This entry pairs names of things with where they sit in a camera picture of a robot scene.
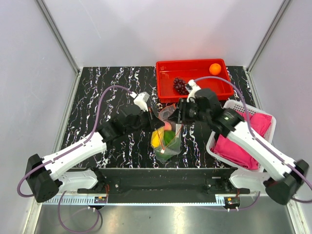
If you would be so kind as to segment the yellow fake banana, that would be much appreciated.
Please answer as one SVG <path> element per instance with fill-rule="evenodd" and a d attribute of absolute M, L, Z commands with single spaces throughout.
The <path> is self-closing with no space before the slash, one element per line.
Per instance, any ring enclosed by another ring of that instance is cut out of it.
<path fill-rule="evenodd" d="M 162 130 L 156 130 L 152 133 L 151 138 L 151 146 L 154 148 L 157 148 L 161 145 L 161 141 L 163 139 L 163 131 Z"/>

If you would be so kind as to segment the clear zip bag orange seal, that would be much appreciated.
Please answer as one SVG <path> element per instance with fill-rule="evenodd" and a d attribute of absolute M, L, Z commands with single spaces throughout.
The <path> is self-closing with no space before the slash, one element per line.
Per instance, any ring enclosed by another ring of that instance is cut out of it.
<path fill-rule="evenodd" d="M 166 162 L 181 152 L 182 125 L 169 121 L 169 117 L 175 110 L 175 104 L 162 109 L 157 117 L 164 123 L 164 126 L 152 133 L 151 146 L 156 159 L 160 162 Z"/>

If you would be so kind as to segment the dark purple fake grapes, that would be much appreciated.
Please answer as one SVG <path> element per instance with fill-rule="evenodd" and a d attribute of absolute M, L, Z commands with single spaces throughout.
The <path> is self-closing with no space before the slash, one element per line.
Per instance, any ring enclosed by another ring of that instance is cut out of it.
<path fill-rule="evenodd" d="M 186 81 L 176 77 L 173 81 L 173 88 L 180 94 L 180 95 L 188 95 L 189 92 L 186 89 Z"/>

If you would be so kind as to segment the orange fake fruit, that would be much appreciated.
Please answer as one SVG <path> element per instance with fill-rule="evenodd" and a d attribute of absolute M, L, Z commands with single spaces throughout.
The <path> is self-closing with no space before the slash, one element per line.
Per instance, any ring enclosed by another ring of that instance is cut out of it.
<path fill-rule="evenodd" d="M 218 76 L 221 73 L 222 67 L 220 64 L 218 63 L 213 63 L 210 67 L 209 67 L 209 72 L 211 75 L 213 76 Z"/>

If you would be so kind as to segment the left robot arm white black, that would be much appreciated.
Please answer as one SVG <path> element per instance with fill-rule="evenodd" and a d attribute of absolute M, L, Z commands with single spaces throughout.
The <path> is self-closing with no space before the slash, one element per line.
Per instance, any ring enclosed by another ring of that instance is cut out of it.
<path fill-rule="evenodd" d="M 91 156 L 105 152 L 109 145 L 124 136 L 140 131 L 151 133 L 164 125 L 150 108 L 143 111 L 136 105 L 130 105 L 69 147 L 45 157 L 38 154 L 30 156 L 25 179 L 36 202 L 46 202 L 65 190 L 102 192 L 105 181 L 99 173 L 90 169 L 80 174 L 72 172 L 71 168 Z"/>

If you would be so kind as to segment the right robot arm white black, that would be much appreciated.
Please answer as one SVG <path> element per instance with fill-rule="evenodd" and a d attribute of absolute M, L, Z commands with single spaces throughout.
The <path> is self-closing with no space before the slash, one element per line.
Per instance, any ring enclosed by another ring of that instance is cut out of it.
<path fill-rule="evenodd" d="M 266 193 L 276 203 L 286 205 L 306 182 L 306 161 L 295 161 L 274 148 L 239 113 L 223 108 L 210 89 L 199 89 L 180 99 L 169 120 L 184 125 L 207 123 L 213 132 L 240 146 L 264 168 L 264 172 L 252 172 L 235 165 L 236 170 L 221 181 L 226 193 L 244 188 Z"/>

